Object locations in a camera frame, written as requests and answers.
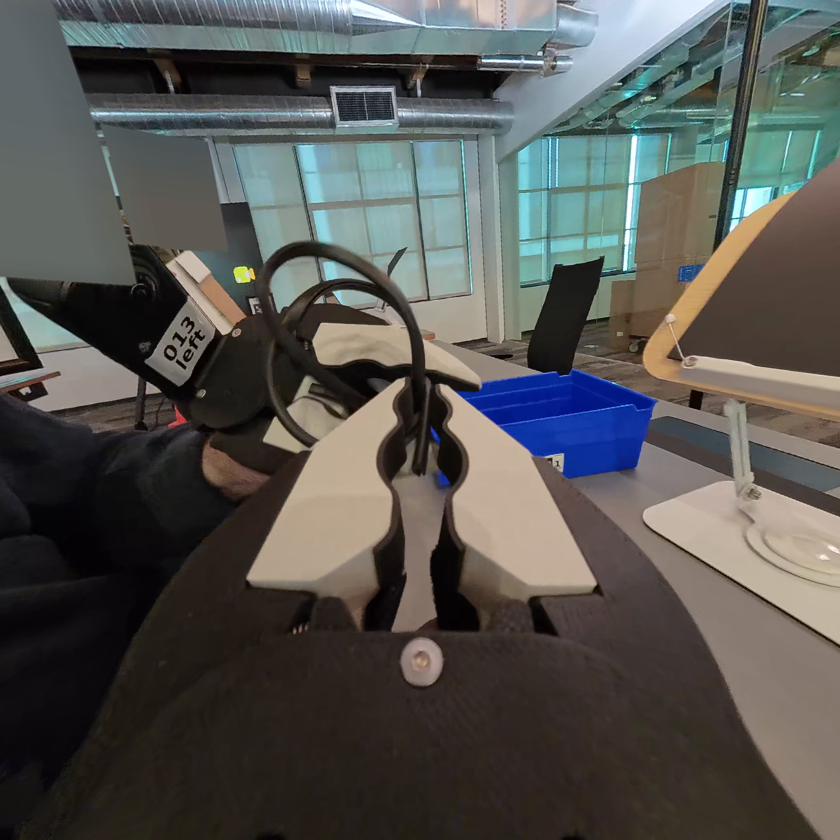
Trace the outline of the black chair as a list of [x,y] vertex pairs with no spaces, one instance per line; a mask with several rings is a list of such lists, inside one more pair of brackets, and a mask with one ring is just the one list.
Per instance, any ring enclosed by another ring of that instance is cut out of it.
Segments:
[[604,257],[553,267],[549,288],[531,333],[527,351],[530,370],[567,375],[599,289]]

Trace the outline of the ceiling vent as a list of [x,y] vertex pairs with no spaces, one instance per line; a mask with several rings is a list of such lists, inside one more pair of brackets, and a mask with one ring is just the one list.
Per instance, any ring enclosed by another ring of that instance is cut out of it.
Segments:
[[394,86],[331,86],[336,133],[393,133],[399,130]]

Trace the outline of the large silver ceiling duct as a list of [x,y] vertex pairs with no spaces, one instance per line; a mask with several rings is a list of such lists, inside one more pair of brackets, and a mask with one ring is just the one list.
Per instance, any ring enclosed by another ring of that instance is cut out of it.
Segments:
[[587,47],[596,12],[554,1],[54,1],[69,46],[324,56],[536,56]]

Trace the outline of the person's left forearm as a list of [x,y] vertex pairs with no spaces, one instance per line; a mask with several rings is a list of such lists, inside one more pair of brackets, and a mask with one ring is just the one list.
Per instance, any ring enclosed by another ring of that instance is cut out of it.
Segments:
[[172,574],[266,478],[188,426],[95,432],[2,395],[2,625]]

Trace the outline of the silver ceiling pipe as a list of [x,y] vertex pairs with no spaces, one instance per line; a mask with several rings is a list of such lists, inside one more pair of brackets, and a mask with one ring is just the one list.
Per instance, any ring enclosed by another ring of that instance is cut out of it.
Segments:
[[[157,133],[335,133],[330,93],[310,96],[89,93],[94,121]],[[397,132],[504,134],[513,107],[491,99],[423,99],[397,96]]]

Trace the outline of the dark wooden side table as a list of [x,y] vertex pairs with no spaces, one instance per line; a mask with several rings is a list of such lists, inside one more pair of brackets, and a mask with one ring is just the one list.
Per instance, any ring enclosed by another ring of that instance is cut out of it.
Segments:
[[60,377],[59,371],[37,369],[1,376],[1,393],[31,403],[48,395],[46,383]]

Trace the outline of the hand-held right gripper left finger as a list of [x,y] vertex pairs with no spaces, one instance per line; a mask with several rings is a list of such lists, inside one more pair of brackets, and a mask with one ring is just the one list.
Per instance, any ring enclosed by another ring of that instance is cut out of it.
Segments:
[[402,435],[394,381],[309,451],[294,487],[259,549],[247,582],[312,594],[375,594],[375,549],[397,522],[384,446]]

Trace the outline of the large blue bin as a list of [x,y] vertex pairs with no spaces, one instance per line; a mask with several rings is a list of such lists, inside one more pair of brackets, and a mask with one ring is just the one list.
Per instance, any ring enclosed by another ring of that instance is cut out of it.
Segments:
[[564,477],[634,469],[656,400],[572,371],[483,381],[458,393]]

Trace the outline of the black tv screen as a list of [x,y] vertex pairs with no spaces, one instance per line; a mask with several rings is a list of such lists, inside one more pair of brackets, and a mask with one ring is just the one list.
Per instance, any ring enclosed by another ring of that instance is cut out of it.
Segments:
[[227,250],[198,250],[196,256],[241,312],[250,317],[259,313],[258,291],[250,275],[257,275],[264,263],[250,208],[247,203],[222,203],[220,210]]

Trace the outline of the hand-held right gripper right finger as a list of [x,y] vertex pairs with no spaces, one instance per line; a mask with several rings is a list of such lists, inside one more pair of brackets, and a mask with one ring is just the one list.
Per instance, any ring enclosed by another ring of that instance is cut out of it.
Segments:
[[448,482],[435,598],[588,595],[597,583],[529,451],[450,386],[430,397]]

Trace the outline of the cardboard panel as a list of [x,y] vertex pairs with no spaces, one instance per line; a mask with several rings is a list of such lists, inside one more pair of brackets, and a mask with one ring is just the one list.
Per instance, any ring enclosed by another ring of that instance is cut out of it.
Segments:
[[612,284],[612,350],[639,352],[707,263],[724,171],[721,162],[696,163],[641,185],[634,275]]

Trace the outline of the black board with wooden rim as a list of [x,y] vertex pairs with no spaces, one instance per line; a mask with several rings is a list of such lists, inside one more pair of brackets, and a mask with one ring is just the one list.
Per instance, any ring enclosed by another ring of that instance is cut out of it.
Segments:
[[653,377],[837,422],[839,161],[736,226],[648,340]]

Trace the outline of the person's left hand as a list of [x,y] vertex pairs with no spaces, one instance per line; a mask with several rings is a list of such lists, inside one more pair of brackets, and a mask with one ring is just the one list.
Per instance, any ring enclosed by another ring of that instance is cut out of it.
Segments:
[[205,436],[199,468],[211,488],[235,503],[257,496],[264,487],[278,498],[288,498],[312,454],[309,449],[292,453],[265,444],[235,444],[233,452],[229,449],[221,434]]

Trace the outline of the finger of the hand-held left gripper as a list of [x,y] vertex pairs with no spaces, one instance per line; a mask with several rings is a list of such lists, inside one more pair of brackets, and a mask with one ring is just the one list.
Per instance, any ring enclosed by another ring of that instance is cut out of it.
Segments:
[[[437,345],[422,341],[424,372],[435,384],[458,392],[477,392],[481,379],[465,363]],[[312,340],[318,362],[344,384],[368,395],[370,381],[393,382],[412,372],[410,336],[392,325],[323,322]]]
[[[347,406],[310,375],[302,379],[287,411],[291,419],[316,440],[328,436],[351,416]],[[299,442],[276,418],[268,425],[263,444],[291,454],[311,448]]]

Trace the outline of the white stand base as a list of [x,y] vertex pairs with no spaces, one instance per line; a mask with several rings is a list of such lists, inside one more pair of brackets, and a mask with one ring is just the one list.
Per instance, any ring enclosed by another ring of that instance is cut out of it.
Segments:
[[647,508],[646,526],[826,640],[839,645],[838,515],[723,480]]

